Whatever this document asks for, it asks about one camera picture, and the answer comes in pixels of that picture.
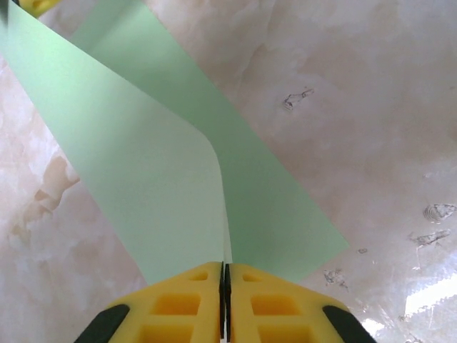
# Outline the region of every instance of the curved paper fold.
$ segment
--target curved paper fold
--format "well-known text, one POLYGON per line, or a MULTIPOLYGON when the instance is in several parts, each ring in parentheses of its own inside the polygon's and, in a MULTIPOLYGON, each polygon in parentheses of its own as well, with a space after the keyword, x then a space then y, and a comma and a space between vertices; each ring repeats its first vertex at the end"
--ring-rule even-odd
POLYGON ((347 247, 141 0, 100 0, 72 41, 211 142, 221 165, 235 262, 298 281, 347 247))
POLYGON ((148 283, 224 259, 221 173, 203 134, 18 6, 0 40, 148 283))

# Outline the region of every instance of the marble surface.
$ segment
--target marble surface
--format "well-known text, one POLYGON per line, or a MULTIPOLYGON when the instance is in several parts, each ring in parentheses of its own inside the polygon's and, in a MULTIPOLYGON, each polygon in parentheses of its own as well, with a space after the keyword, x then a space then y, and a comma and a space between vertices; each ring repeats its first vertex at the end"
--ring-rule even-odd
MULTIPOLYGON (((69 37, 94 3, 41 20, 69 37)), ((302 284, 380 343, 452 342, 457 214, 422 212, 457 202, 457 4, 146 3, 351 244, 302 284)), ((3 59, 0 175, 0 342, 72 342, 145 285, 3 59)))

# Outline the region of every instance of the yellow object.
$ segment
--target yellow object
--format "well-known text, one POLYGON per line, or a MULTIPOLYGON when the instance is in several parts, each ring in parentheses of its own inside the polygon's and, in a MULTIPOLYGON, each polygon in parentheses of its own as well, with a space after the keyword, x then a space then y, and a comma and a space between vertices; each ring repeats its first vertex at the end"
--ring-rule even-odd
POLYGON ((220 276, 209 262, 116 300, 130 312, 109 343, 219 342, 220 276))
POLYGON ((245 264, 209 262, 110 304, 75 343, 375 343, 340 302, 245 264))
POLYGON ((56 6, 61 0, 19 0, 19 6, 38 18, 44 12, 56 6))
POLYGON ((333 298, 244 264, 230 264, 233 343, 343 343, 323 307, 333 298))

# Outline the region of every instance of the black strip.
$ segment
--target black strip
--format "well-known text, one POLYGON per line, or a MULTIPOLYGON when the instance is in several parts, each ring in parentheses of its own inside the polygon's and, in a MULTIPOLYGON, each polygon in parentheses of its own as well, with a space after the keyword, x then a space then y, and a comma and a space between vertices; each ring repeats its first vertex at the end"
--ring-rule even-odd
POLYGON ((221 264, 221 277, 219 279, 219 330, 221 339, 224 338, 224 325, 226 322, 226 304, 224 301, 224 263, 221 264))
POLYGON ((376 343, 352 313, 335 306, 325 306, 322 310, 344 343, 376 343))
POLYGON ((226 300, 226 326, 227 326, 227 342, 231 340, 231 279, 230 279, 230 264, 226 264, 226 273, 224 278, 224 293, 226 300))
POLYGON ((97 314, 74 343, 109 343, 129 311, 125 304, 105 309, 97 314))
POLYGON ((2 26, 8 24, 8 5, 9 0, 0 0, 0 24, 2 26))

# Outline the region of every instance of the gray speck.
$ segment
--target gray speck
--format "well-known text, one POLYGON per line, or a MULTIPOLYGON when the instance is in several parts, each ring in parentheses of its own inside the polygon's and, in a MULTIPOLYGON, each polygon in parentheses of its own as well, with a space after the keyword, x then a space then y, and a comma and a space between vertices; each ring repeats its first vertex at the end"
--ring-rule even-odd
POLYGON ((426 234, 424 236, 417 236, 416 238, 412 237, 412 234, 409 235, 409 239, 412 242, 415 242, 419 247, 424 247, 430 245, 434 242, 437 242, 439 239, 446 238, 451 234, 451 230, 437 231, 432 234, 426 234))
POLYGON ((446 220, 457 211, 457 207, 452 204, 428 205, 423 210, 423 216, 432 223, 438 224, 446 220))
POLYGON ((289 94, 289 96, 287 96, 287 98, 283 101, 283 106, 291 111, 294 106, 298 105, 300 101, 305 99, 307 96, 312 95, 312 93, 314 93, 314 89, 306 89, 303 93, 299 94, 289 94))
POLYGON ((337 284, 338 286, 349 290, 349 287, 346 285, 346 281, 344 280, 344 275, 341 273, 341 269, 337 268, 335 270, 324 270, 323 276, 326 278, 327 286, 329 284, 337 284))
POLYGON ((413 336, 413 340, 408 339, 405 343, 423 343, 423 340, 417 338, 414 335, 411 335, 411 336, 413 336))

